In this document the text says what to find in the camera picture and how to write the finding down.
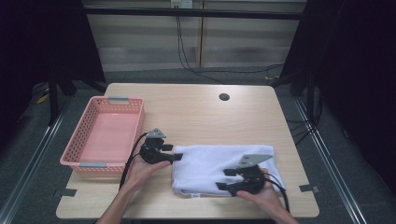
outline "plastic basket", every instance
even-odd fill
[[[94,96],[88,102],[61,164],[77,172],[122,173],[141,134],[143,99]]]

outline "folded white cloth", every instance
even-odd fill
[[[272,159],[259,163],[259,166],[268,169],[268,173],[276,177],[271,179],[279,182],[284,188],[282,178],[275,166],[272,146],[177,146],[174,152],[183,153],[181,161],[173,163],[172,188],[176,193],[230,196],[227,190],[219,190],[216,182],[232,184],[243,180],[240,175],[226,176],[223,170],[237,168],[242,156],[247,154],[273,156]]]

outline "power outlet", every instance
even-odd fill
[[[181,0],[181,8],[192,8],[192,0]]]
[[[171,0],[171,8],[181,8],[181,0]]]

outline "black horizontal bar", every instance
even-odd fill
[[[189,8],[146,8],[146,7],[37,7],[38,12],[79,13],[96,15],[138,15],[138,16],[177,16],[177,17],[212,17],[212,18],[245,18],[268,20],[298,21],[303,13],[237,11]]]

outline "light wood tabletop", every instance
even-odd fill
[[[228,101],[219,96],[226,93]],[[142,132],[160,128],[165,143],[191,145],[271,145],[295,217],[316,217],[318,205],[273,88],[191,84],[110,84],[106,96],[144,99]],[[152,176],[132,198],[125,217],[133,219],[265,218],[255,205],[238,197],[186,198],[173,192],[172,168]],[[120,175],[73,172],[56,214],[59,218],[98,218],[118,192]]]

